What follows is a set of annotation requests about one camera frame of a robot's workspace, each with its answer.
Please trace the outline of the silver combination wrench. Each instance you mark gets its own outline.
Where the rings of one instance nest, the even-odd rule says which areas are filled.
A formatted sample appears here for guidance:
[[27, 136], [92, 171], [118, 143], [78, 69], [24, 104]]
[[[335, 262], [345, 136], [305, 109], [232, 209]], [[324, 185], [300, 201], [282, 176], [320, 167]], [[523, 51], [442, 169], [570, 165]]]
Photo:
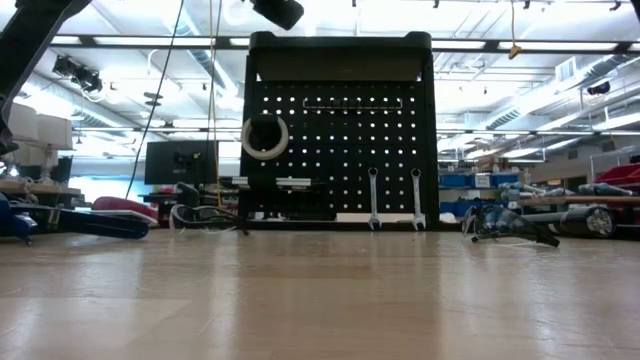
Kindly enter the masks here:
[[426, 218], [421, 211], [420, 176], [421, 171], [418, 168], [413, 168], [411, 170], [414, 204], [414, 216], [412, 219], [412, 225], [416, 231], [426, 229]]
[[369, 175], [369, 182], [370, 182], [370, 206], [371, 206], [371, 213], [370, 213], [368, 224], [372, 231], [376, 231], [382, 228], [382, 221], [378, 214], [378, 201], [377, 201], [378, 170], [374, 167], [369, 168], [368, 175]]

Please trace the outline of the black pegboard bracket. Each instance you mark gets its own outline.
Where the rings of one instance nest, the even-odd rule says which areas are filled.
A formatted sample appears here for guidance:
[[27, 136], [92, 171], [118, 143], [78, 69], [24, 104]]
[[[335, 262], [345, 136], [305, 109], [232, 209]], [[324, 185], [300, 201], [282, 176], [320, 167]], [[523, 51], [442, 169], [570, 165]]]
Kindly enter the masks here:
[[247, 177], [247, 184], [253, 192], [277, 192], [277, 178], [270, 174], [254, 174]]

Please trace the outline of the wooden workbench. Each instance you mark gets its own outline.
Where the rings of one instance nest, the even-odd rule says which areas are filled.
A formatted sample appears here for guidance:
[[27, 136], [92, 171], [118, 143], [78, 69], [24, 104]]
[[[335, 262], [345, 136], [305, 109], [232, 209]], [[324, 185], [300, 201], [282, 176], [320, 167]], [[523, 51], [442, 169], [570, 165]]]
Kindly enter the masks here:
[[562, 196], [520, 199], [520, 206], [565, 205], [565, 204], [607, 204], [640, 206], [640, 196]]

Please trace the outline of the red hand tool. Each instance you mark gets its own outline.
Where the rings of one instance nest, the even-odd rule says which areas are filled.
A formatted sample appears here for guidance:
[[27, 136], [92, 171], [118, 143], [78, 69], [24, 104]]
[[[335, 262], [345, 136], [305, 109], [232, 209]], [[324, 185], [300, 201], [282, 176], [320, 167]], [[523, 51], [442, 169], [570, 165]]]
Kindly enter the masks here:
[[146, 204], [124, 198], [101, 196], [91, 205], [92, 210], [128, 210], [147, 216], [154, 220], [158, 219], [158, 211]]

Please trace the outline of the black pegboard tool cart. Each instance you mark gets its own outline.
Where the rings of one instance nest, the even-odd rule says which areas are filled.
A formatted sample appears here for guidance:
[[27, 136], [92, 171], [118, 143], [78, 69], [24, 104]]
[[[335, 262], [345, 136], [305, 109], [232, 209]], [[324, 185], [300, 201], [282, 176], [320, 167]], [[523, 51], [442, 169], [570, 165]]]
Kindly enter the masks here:
[[[239, 212], [297, 221], [370, 215], [368, 169], [376, 168], [378, 214], [414, 216], [411, 170], [420, 176], [426, 229], [439, 221], [436, 105], [432, 39], [283, 37], [256, 32], [246, 59], [243, 124], [275, 114], [288, 126], [286, 150], [272, 160], [242, 147], [240, 176], [310, 178], [311, 191], [240, 190]], [[308, 110], [305, 99], [401, 98], [402, 110]]]

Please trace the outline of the grey teal power tool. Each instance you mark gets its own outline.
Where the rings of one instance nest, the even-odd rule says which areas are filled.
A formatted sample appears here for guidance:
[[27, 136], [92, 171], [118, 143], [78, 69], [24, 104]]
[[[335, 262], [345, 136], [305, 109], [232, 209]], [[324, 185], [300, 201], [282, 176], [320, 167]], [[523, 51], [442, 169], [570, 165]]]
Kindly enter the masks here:
[[578, 193], [589, 196], [631, 196], [632, 192], [606, 183], [583, 184], [578, 187]]

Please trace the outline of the black computer monitor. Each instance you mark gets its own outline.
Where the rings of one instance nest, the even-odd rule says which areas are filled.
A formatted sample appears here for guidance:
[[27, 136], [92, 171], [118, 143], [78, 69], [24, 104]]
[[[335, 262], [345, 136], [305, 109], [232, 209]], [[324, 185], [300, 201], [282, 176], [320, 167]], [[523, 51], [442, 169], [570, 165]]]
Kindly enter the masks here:
[[218, 145], [212, 140], [150, 142], [146, 148], [144, 182], [147, 185], [214, 184], [217, 150]]

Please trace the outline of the black aluminium table frame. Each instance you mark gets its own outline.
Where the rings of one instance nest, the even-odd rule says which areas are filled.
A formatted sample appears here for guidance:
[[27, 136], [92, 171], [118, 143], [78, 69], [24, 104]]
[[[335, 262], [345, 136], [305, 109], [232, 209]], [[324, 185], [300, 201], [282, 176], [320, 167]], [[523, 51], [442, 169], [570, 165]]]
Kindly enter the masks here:
[[240, 225], [233, 222], [222, 221], [208, 225], [175, 225], [171, 227], [168, 220], [160, 220], [152, 225], [155, 229], [195, 229], [195, 230], [246, 230], [246, 231], [338, 231], [338, 232], [414, 232], [415, 229], [410, 220], [395, 222], [383, 222], [381, 227], [372, 229], [367, 221], [364, 222], [335, 222], [335, 221], [263, 221], [246, 220]]

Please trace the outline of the black pegboard hook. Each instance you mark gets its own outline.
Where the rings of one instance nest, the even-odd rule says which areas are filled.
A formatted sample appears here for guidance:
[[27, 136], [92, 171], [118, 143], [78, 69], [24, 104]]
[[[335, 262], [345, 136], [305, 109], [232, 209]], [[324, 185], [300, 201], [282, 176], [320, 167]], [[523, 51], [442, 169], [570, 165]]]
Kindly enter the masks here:
[[281, 139], [278, 117], [273, 114], [260, 114], [251, 119], [250, 145], [258, 151], [269, 151]]

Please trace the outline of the white tape roll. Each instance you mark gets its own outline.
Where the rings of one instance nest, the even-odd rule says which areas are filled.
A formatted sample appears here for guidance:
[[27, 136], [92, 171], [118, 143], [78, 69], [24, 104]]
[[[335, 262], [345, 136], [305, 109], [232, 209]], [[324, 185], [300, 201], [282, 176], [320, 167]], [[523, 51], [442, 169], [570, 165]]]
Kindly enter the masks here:
[[258, 151], [258, 150], [255, 150], [250, 145], [249, 134], [251, 132], [250, 124], [251, 124], [252, 118], [249, 118], [244, 122], [242, 127], [242, 133], [241, 133], [241, 142], [242, 142], [243, 150], [250, 157], [257, 160], [261, 160], [261, 161], [267, 161], [267, 160], [275, 159], [286, 150], [288, 146], [288, 141], [289, 141], [288, 126], [282, 118], [280, 118], [279, 116], [277, 117], [278, 117], [280, 129], [281, 129], [281, 139], [280, 139], [280, 142], [269, 151]]

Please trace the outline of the black safety glasses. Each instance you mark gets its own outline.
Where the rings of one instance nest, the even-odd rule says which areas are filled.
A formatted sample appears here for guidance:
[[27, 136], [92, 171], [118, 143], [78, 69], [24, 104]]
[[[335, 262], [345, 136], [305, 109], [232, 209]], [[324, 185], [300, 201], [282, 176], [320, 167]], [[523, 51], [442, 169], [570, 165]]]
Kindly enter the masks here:
[[523, 216], [497, 205], [470, 207], [462, 222], [461, 233], [472, 242], [515, 237], [558, 248], [560, 241]]
[[174, 205], [169, 212], [169, 228], [179, 232], [199, 230], [211, 235], [237, 230], [243, 235], [249, 235], [247, 225], [242, 218], [212, 205], [196, 207], [184, 204]]

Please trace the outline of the blue caulking gun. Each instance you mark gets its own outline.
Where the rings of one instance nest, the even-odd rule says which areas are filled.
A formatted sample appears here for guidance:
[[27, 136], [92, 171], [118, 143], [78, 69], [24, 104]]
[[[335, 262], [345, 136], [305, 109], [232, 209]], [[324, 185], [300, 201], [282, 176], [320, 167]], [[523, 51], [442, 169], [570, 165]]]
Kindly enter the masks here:
[[29, 204], [0, 192], [0, 238], [11, 237], [32, 245], [33, 235], [79, 233], [121, 239], [142, 239], [149, 225], [140, 220]]

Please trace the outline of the red storage bin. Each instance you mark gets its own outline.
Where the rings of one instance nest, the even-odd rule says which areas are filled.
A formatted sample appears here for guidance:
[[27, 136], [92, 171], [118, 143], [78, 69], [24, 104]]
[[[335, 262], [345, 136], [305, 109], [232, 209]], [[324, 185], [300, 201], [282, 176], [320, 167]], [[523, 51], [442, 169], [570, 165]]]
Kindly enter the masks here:
[[640, 184], [640, 163], [614, 167], [595, 179], [596, 183], [613, 186], [634, 186]]

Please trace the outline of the black flashlight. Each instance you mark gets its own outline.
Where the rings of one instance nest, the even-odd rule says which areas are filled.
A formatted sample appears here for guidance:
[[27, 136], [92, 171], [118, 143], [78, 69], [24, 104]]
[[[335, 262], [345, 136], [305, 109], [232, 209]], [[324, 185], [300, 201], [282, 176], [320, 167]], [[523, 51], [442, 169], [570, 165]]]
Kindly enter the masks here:
[[551, 234], [580, 238], [610, 238], [616, 231], [612, 212], [602, 206], [572, 208], [566, 212], [529, 214], [524, 218]]

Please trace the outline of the black office chair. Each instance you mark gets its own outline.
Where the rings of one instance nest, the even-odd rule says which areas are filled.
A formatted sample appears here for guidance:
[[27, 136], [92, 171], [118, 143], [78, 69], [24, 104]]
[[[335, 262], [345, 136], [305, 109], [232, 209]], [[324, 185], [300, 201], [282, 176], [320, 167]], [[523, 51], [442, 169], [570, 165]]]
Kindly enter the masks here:
[[176, 195], [179, 205], [198, 207], [201, 203], [199, 190], [184, 182], [178, 182], [176, 184]]

